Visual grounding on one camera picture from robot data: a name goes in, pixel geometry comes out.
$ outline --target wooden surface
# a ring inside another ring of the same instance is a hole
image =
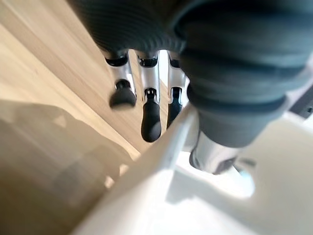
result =
[[[0,1],[1,235],[68,234],[147,147],[140,101],[110,111],[103,58],[58,4]]]
[[[2,0],[2,23],[56,77],[88,104],[139,152],[149,146],[140,135],[142,101],[132,110],[112,111],[113,89],[103,55],[64,0]],[[137,94],[141,94],[137,62],[131,52]],[[166,130],[167,90],[161,84],[161,122]]]

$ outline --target white plastic part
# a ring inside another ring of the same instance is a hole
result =
[[[250,197],[239,197],[220,187],[238,175],[175,169],[197,120],[188,105],[73,234],[313,234],[312,132],[286,117],[270,124],[239,155],[236,165],[255,185]]]
[[[197,119],[196,110],[186,107],[175,125],[142,154],[73,234],[147,235],[158,207],[164,203],[177,157]]]

